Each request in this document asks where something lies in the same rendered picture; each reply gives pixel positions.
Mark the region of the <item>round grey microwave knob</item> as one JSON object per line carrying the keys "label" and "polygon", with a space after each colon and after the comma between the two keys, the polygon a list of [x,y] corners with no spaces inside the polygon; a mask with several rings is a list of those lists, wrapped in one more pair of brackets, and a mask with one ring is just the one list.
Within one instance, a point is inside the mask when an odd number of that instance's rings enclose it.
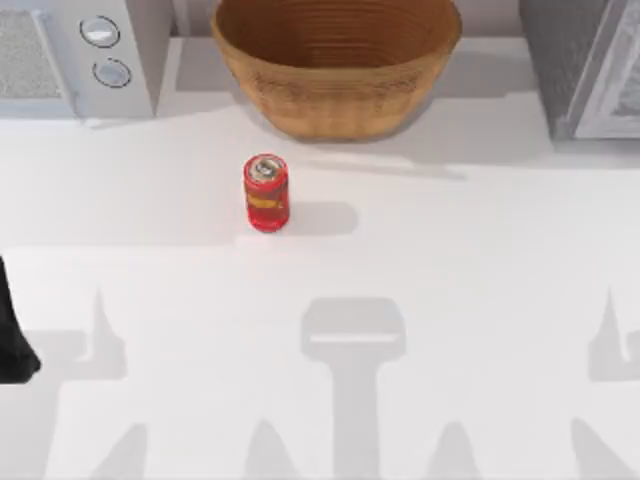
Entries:
{"label": "round grey microwave knob", "polygon": [[84,19],[80,22],[79,29],[82,38],[97,48],[111,48],[120,40],[117,24],[105,16]]}
{"label": "round grey microwave knob", "polygon": [[92,74],[98,83],[111,89],[124,88],[132,80],[129,67],[114,58],[95,62],[92,66]]}

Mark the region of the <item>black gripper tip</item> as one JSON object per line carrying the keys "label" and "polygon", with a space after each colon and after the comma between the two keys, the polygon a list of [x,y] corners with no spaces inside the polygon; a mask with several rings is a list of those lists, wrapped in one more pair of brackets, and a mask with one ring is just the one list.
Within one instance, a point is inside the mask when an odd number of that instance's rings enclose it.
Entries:
{"label": "black gripper tip", "polygon": [[5,263],[0,256],[0,385],[26,384],[41,366],[18,322]]}

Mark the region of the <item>red can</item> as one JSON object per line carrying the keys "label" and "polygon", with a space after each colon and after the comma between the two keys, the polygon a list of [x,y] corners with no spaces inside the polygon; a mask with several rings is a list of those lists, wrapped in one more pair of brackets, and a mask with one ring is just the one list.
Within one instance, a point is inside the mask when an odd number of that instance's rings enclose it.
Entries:
{"label": "red can", "polygon": [[273,154],[251,157],[243,167],[243,186],[249,223],[273,233],[290,218],[289,172],[286,162]]}

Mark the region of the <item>pale microwave oven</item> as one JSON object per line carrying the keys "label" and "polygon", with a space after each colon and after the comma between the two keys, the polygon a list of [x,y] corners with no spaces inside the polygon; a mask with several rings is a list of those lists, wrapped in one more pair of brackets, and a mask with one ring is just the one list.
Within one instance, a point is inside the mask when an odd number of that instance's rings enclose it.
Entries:
{"label": "pale microwave oven", "polygon": [[[97,48],[80,22],[113,20],[119,42]],[[170,38],[172,0],[0,0],[0,119],[144,119],[156,114]],[[131,70],[124,88],[92,74],[114,58]]]}

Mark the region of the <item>grey cabinet door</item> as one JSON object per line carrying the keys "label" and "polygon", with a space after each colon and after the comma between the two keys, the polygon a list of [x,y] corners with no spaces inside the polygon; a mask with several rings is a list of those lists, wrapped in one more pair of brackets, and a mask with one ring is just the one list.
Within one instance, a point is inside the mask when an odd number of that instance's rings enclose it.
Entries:
{"label": "grey cabinet door", "polygon": [[640,139],[640,0],[611,0],[574,101],[577,139]]}

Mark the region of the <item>brown woven basket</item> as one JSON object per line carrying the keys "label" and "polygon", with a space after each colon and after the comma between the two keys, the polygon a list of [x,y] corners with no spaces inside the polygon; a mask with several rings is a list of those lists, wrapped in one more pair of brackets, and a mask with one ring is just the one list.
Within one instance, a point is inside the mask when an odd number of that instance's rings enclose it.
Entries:
{"label": "brown woven basket", "polygon": [[299,139],[396,130],[461,38],[453,0],[220,0],[212,35],[240,89]]}

